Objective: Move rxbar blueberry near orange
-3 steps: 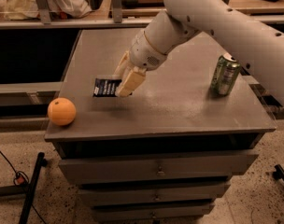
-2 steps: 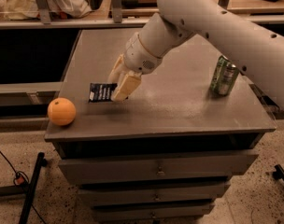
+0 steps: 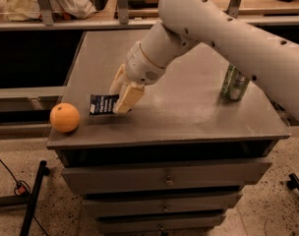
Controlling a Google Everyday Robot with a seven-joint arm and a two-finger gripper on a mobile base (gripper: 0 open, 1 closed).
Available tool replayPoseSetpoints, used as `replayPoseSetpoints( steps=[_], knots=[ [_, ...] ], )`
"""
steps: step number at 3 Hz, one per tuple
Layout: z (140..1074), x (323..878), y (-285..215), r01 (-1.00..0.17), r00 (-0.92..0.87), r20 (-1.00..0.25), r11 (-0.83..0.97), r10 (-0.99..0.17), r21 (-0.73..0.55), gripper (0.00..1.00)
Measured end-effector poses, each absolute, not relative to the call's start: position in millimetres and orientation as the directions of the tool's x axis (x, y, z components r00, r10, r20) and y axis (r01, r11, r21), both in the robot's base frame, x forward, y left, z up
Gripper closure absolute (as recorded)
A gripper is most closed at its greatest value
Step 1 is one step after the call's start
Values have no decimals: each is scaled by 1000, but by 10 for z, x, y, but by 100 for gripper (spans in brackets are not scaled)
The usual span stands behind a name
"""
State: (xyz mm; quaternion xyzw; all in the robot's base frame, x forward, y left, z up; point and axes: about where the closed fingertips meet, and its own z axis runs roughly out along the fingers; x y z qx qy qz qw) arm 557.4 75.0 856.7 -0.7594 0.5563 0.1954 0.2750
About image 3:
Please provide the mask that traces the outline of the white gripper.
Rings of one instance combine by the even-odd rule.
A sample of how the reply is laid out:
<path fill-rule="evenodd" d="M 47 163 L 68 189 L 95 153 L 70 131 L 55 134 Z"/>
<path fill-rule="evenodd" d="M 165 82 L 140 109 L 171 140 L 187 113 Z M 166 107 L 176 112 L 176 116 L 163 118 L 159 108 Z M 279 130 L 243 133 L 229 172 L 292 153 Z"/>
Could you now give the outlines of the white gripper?
<path fill-rule="evenodd" d="M 126 74 L 132 82 L 125 83 Z M 137 41 L 129 50 L 125 65 L 119 67 L 110 86 L 110 94 L 119 94 L 114 112 L 116 114 L 129 112 L 144 96 L 145 86 L 155 84 L 164 74 L 163 68 L 149 61 L 142 51 L 141 43 Z"/>

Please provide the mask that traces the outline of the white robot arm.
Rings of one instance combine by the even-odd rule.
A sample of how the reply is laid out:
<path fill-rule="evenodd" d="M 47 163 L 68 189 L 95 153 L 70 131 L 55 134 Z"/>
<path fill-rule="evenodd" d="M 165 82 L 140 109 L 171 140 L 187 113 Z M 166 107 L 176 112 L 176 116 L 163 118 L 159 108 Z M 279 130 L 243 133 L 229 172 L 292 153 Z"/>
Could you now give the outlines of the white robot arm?
<path fill-rule="evenodd" d="M 204 43 L 299 121 L 299 44 L 243 23 L 210 0 L 159 0 L 158 13 L 112 82 L 116 113 L 127 113 L 174 59 Z"/>

